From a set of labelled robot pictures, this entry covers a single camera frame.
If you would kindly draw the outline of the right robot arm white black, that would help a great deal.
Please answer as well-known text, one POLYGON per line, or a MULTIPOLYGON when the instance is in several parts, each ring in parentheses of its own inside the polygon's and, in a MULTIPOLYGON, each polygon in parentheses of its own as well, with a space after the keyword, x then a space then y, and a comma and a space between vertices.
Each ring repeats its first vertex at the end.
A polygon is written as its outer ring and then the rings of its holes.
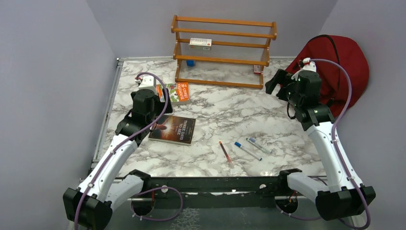
POLYGON ((357 176, 338 135, 332 132, 335 119, 329 107, 319 101, 322 85, 319 75, 312 70, 291 74, 279 69, 265 84, 266 93, 272 94, 278 84, 281 88, 276 96, 293 106, 295 118, 316 147, 327 175, 327 185, 299 169, 291 169, 279 173, 277 191, 282 195, 293 191, 301 193, 316 205, 324 220, 362 214, 366 208, 362 200, 370 204, 376 193, 357 176))

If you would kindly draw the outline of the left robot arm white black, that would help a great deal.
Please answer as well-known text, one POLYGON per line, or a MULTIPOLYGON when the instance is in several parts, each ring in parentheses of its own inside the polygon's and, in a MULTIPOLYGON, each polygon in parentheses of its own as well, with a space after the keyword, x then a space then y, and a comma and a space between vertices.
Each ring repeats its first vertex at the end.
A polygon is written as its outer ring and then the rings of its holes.
POLYGON ((119 171, 134 153, 150 128, 165 113, 171 113, 169 101, 160 101, 154 87, 131 93, 133 108, 118 124, 111 145, 100 162, 76 188, 68 188, 63 194, 67 218, 79 226, 91 230, 103 230, 113 212, 133 194, 148 195, 150 183, 130 175, 114 184, 119 171))

